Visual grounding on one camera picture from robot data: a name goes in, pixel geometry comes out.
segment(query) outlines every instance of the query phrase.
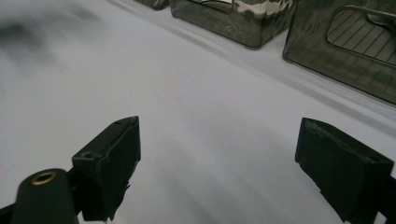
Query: white table surface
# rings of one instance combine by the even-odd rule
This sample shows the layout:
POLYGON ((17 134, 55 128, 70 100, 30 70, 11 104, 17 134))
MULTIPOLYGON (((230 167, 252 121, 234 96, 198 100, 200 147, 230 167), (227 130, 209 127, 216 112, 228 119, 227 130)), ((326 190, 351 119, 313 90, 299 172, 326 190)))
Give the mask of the white table surface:
POLYGON ((342 223, 294 161, 302 117, 396 161, 396 108, 284 62, 287 32, 249 50, 169 7, 51 7, 0 22, 26 27, 0 39, 0 207, 134 115, 142 161, 118 224, 342 223))

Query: storage bin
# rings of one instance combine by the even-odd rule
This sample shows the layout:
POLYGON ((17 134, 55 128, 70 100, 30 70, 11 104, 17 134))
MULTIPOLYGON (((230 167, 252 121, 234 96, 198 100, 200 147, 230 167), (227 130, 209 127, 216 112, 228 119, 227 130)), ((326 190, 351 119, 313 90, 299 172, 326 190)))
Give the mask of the storage bin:
POLYGON ((290 25, 295 0, 170 0, 172 15, 257 49, 290 25))
POLYGON ((169 0, 135 0, 141 4, 151 7, 154 10, 161 10, 169 5, 169 0))
POLYGON ((286 61, 396 104, 396 1, 299 1, 286 61))

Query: screw hole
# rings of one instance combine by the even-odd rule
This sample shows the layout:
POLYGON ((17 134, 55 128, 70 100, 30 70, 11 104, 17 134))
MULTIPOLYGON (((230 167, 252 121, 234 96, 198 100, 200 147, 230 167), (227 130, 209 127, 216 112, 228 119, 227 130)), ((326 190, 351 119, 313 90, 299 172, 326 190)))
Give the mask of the screw hole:
POLYGON ((32 184, 33 185, 43 185, 47 184, 50 181, 52 181, 55 178, 56 174, 55 172, 46 172, 40 175, 35 176, 35 178, 32 179, 32 184))

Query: plastic container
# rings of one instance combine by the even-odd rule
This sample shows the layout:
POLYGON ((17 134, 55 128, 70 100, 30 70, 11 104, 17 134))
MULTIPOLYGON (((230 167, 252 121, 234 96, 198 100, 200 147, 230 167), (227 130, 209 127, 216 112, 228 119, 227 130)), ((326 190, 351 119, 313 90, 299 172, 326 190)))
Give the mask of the plastic container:
POLYGON ((257 49, 287 29, 295 0, 170 0, 172 15, 257 49))
POLYGON ((396 1, 299 1, 283 57, 396 105, 396 1))
POLYGON ((169 0, 135 0, 141 4, 151 7, 154 10, 161 10, 169 5, 169 0))

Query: camouflage pattern container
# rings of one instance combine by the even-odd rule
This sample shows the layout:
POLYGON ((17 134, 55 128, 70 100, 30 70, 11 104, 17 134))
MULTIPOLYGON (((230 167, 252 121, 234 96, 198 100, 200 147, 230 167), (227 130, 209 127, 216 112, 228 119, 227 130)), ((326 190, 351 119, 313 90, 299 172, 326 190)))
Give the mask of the camouflage pattern container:
POLYGON ((301 0, 283 57, 396 105, 396 1, 301 0))
POLYGON ((172 15, 248 48, 287 29, 295 0, 170 0, 172 15))
POLYGON ((169 0, 135 0, 135 1, 142 3, 148 7, 151 7, 154 10, 161 10, 169 5, 169 0))

